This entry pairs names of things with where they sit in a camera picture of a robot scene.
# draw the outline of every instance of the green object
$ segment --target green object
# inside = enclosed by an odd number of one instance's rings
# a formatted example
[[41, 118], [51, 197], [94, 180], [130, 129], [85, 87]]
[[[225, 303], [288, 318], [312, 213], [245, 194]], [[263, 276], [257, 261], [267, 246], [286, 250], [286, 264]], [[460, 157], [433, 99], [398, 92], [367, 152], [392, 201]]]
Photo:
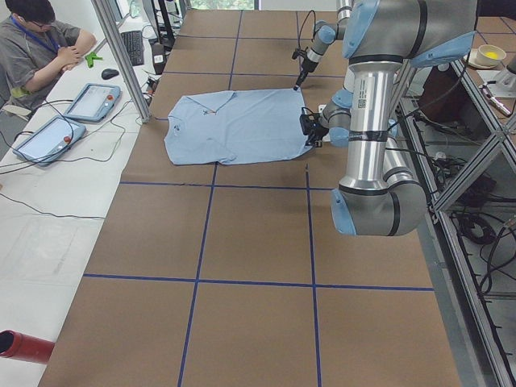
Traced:
[[139, 4], [136, 0], [129, 0], [129, 15], [133, 19], [139, 16]]
[[86, 63], [88, 67], [91, 69], [94, 66], [94, 60], [102, 60], [100, 56], [97, 56], [97, 53], [92, 51], [88, 55], [86, 55]]

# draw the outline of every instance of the computer mouse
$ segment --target computer mouse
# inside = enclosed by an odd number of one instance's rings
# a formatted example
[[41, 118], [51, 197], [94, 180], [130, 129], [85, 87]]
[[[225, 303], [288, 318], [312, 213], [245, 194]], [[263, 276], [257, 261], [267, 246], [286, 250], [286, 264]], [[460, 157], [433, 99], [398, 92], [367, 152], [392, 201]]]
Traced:
[[102, 70], [100, 76], [102, 77], [102, 79], [111, 79], [112, 77], [116, 77], [119, 74], [120, 73], [117, 69], [104, 69]]

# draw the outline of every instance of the label sticker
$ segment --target label sticker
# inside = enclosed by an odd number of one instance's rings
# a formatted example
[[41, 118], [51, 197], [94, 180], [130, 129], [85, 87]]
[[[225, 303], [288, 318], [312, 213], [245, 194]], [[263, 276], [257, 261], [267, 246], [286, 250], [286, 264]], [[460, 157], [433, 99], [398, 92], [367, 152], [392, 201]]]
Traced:
[[353, 109], [371, 110], [373, 90], [374, 77], [359, 78], [355, 80]]

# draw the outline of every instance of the lanyard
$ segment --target lanyard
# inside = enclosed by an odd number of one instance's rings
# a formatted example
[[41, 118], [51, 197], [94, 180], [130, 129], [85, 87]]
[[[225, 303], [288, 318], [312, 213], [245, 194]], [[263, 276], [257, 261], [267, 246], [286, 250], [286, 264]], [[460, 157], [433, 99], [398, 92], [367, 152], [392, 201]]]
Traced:
[[13, 15], [10, 16], [10, 20], [13, 22], [13, 24], [22, 32], [25, 32], [27, 35], [29, 35], [37, 44], [39, 44], [41, 47], [46, 48], [50, 52], [53, 52], [54, 54], [57, 54], [59, 51], [60, 45], [56, 43], [56, 41], [45, 32], [45, 35], [48, 37], [48, 40], [50, 40], [50, 43], [52, 43], [52, 47], [50, 47], [48, 44], [46, 44], [43, 40], [41, 40], [39, 37], [34, 35], [32, 32], [30, 32], [28, 29], [26, 29], [24, 26], [22, 26], [20, 23], [16, 21], [16, 19], [13, 17]]

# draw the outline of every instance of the tablet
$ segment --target tablet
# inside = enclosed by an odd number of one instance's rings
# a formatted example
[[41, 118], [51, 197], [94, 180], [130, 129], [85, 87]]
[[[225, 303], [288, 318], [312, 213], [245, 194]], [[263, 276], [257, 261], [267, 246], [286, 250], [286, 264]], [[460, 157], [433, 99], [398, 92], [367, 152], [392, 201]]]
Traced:
[[120, 88], [88, 83], [63, 114], [69, 119], [97, 123], [104, 119], [120, 97]]
[[85, 131], [82, 123], [58, 115], [13, 149], [13, 153], [25, 161], [46, 166], [68, 151]]

